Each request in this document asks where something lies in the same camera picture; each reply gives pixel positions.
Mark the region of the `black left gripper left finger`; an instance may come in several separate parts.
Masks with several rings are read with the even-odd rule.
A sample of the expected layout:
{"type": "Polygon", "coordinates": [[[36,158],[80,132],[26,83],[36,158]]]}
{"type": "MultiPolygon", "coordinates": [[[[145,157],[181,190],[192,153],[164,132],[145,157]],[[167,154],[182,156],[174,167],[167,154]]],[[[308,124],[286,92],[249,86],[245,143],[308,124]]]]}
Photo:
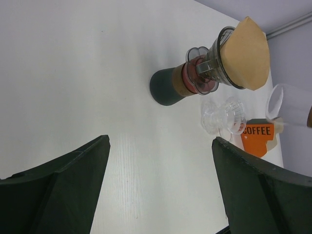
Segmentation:
{"type": "Polygon", "coordinates": [[[110,139],[78,149],[0,182],[3,234],[88,234],[101,191],[110,139]]]}

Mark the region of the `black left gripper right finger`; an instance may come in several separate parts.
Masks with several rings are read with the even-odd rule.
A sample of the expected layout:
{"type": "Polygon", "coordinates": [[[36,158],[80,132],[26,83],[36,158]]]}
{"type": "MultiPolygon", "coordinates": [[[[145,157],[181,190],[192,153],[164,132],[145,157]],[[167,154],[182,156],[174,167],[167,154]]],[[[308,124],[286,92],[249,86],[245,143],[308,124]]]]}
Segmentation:
{"type": "Polygon", "coordinates": [[[228,226],[221,234],[310,234],[312,179],[216,137],[214,165],[228,226]]]}

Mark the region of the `brown paper coffee filter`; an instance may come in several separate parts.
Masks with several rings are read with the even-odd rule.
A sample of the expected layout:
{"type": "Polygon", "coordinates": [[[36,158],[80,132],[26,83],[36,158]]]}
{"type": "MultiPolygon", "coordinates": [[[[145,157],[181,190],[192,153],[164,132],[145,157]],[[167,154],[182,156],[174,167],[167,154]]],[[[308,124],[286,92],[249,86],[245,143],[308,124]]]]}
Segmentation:
{"type": "Polygon", "coordinates": [[[257,90],[267,82],[270,52],[265,33],[250,17],[245,17],[220,49],[221,61],[237,86],[257,90]]]}

